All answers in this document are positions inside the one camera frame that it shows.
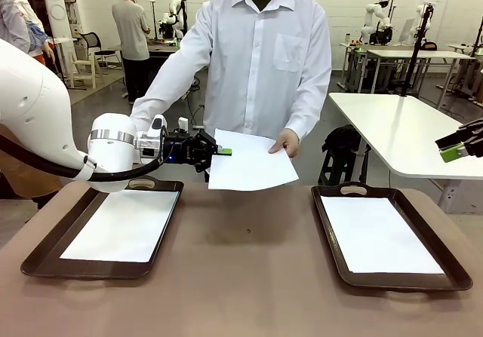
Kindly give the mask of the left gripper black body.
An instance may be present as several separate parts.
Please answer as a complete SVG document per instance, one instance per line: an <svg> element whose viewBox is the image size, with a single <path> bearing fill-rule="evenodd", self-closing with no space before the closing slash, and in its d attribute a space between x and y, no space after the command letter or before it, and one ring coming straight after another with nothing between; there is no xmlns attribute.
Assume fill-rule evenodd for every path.
<svg viewBox="0 0 483 337"><path fill-rule="evenodd" d="M169 133L164 137L162 158L165 164L196 165L194 148L198 139L188 133Z"/></svg>

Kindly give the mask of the white A4 paper sheet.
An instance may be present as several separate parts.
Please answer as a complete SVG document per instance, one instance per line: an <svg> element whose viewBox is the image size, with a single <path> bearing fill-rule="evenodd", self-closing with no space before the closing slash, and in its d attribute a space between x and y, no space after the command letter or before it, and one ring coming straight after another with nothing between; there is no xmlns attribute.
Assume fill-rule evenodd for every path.
<svg viewBox="0 0 483 337"><path fill-rule="evenodd" d="M444 273L388 199L322 196L321 202L351 272Z"/></svg>
<svg viewBox="0 0 483 337"><path fill-rule="evenodd" d="M109 194L60 258L148 262L179 194L178 191L141 190Z"/></svg>
<svg viewBox="0 0 483 337"><path fill-rule="evenodd" d="M284 149L269 153L273 139L220 129L215 130L214 138L231 154L212 157L210 190L260 191L299 179Z"/></svg>

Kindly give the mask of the person's left forearm white sleeve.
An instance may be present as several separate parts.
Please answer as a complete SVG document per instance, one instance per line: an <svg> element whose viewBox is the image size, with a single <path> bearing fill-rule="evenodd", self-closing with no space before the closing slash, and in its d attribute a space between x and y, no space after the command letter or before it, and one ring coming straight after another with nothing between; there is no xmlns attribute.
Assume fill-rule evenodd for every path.
<svg viewBox="0 0 483 337"><path fill-rule="evenodd" d="M330 80L330 69L325 72L303 73L290 117L285 126L295 132L299 141L305 138L318 123L328 94Z"/></svg>

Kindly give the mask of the person's right forearm white sleeve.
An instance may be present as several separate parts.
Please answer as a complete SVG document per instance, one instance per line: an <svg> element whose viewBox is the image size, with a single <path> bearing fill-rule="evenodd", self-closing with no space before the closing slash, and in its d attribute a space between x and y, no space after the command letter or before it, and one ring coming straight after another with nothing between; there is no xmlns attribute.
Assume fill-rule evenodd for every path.
<svg viewBox="0 0 483 337"><path fill-rule="evenodd" d="M190 89L195 74L207 65L188 60L178 51L165 61L146 94L134 102L130 119L137 131L147 131L156 115L163 115Z"/></svg>

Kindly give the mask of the person's left hand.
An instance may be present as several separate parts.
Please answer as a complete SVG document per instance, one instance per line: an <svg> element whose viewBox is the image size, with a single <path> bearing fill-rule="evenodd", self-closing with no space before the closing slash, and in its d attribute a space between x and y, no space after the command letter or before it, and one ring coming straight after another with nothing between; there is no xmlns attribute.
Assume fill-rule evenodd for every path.
<svg viewBox="0 0 483 337"><path fill-rule="evenodd" d="M285 128L280 132L275 143L269 149L269 153L275 154L284 149L289 158L294 158L297 156L299 147L300 140L298 135L293 130Z"/></svg>

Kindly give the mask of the white table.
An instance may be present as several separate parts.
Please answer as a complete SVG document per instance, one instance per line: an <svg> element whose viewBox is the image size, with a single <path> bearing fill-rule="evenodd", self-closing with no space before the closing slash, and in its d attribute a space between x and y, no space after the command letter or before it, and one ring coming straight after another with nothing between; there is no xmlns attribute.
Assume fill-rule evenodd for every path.
<svg viewBox="0 0 483 337"><path fill-rule="evenodd" d="M445 180L438 205L446 213L483 213L483 158L445 163L435 143L461 125L414 97L330 93L328 98L395 174Z"/></svg>

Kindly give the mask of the black tripod pole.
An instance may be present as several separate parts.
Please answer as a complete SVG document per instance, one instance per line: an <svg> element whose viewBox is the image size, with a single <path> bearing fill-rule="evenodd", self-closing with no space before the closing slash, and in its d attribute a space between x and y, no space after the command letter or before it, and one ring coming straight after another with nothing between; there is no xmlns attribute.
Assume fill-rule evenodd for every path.
<svg viewBox="0 0 483 337"><path fill-rule="evenodd" d="M419 27L417 28L417 33L416 33L416 41L414 44L414 51L411 56L411 60L408 65L408 70L406 73L405 81L404 84L401 88L401 92L399 94L400 97L406 97L408 93L408 89L411 85L411 77L414 73L414 69L416 67L417 63L417 56L418 53L420 52L423 38L425 37L426 34L426 28L428 22L432 19L432 15L434 13L434 4L431 2L425 2L423 5L423 16L422 20L420 22Z"/></svg>

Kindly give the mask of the person in white shirt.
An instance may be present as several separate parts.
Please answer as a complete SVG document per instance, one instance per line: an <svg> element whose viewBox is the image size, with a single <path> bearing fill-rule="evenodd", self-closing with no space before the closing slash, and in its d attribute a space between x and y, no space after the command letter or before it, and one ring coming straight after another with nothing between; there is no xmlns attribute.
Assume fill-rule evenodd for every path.
<svg viewBox="0 0 483 337"><path fill-rule="evenodd" d="M271 0L264 9L253 0L210 0L178 51L207 63L208 133L277 138L303 73L331 70L328 20L315 0Z"/></svg>

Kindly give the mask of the black backpack on stool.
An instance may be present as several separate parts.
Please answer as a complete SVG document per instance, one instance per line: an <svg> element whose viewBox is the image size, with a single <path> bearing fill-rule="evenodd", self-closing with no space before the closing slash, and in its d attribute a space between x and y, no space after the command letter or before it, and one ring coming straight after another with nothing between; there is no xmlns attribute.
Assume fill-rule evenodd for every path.
<svg viewBox="0 0 483 337"><path fill-rule="evenodd" d="M325 159L318 177L319 185L334 186L351 180L361 136L351 125L330 132L321 147Z"/></svg>

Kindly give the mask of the white wooden chair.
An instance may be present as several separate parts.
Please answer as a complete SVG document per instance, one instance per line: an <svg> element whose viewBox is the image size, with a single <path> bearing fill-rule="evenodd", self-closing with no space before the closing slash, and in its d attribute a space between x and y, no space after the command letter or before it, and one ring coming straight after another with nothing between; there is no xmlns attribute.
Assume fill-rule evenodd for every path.
<svg viewBox="0 0 483 337"><path fill-rule="evenodd" d="M72 58L69 61L69 86L75 88L76 83L87 82L92 89L97 88L96 66L93 60L77 60Z"/></svg>

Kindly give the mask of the bystander in grey t-shirt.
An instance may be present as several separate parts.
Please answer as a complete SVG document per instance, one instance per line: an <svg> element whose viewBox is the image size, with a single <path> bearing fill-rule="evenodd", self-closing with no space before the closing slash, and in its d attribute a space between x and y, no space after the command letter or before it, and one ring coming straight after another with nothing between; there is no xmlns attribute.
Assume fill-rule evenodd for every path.
<svg viewBox="0 0 483 337"><path fill-rule="evenodd" d="M133 105L149 87L150 28L143 7L135 0L118 0L112 5L112 16L120 39L128 102Z"/></svg>

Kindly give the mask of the black office chair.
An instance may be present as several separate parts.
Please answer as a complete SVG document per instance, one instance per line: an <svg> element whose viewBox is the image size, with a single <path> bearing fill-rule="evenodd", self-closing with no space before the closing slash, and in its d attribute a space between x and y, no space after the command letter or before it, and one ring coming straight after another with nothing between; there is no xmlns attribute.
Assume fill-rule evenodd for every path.
<svg viewBox="0 0 483 337"><path fill-rule="evenodd" d="M93 54L105 68L116 68L121 64L117 52L104 49L99 36L95 32L80 33L80 37L85 42L87 54Z"/></svg>

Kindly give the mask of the dark brown serving tray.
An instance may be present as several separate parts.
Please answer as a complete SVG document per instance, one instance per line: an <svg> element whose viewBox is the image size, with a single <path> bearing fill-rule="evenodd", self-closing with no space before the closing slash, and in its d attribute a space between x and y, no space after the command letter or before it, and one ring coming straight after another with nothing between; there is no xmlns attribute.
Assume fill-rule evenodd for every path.
<svg viewBox="0 0 483 337"><path fill-rule="evenodd" d="M125 190L178 191L179 200L184 184L180 181L160 181L146 176L129 182ZM20 269L31 277L51 277L68 280L136 280L146 276L154 261L171 217L159 238L151 259L145 263L101 262L88 260L61 259L60 256L70 245L96 209L109 196L93 188L88 189L75 206L54 226L40 244L24 260Z"/></svg>
<svg viewBox="0 0 483 337"><path fill-rule="evenodd" d="M344 188L360 188L361 191L350 191L344 194ZM347 182L338 186L313 186L311 192L337 272L340 279L350 286L402 293L456 292L472 288L472 278L465 268L402 191L395 188L373 188L360 182ZM322 202L323 197L341 198L343 196L347 196L351 201L368 201L369 198L387 200L415 233L418 241L442 267L442 271L436 274L350 271L346 257L343 256L340 248L340 239L336 236Z"/></svg>

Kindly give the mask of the bystander in patterned shirt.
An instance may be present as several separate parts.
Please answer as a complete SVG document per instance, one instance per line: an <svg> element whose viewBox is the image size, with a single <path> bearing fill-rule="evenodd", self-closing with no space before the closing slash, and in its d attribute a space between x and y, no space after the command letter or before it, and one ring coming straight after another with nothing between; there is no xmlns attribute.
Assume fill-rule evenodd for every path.
<svg viewBox="0 0 483 337"><path fill-rule="evenodd" d="M43 24L28 0L0 0L0 39L43 65L45 55L55 63Z"/></svg>

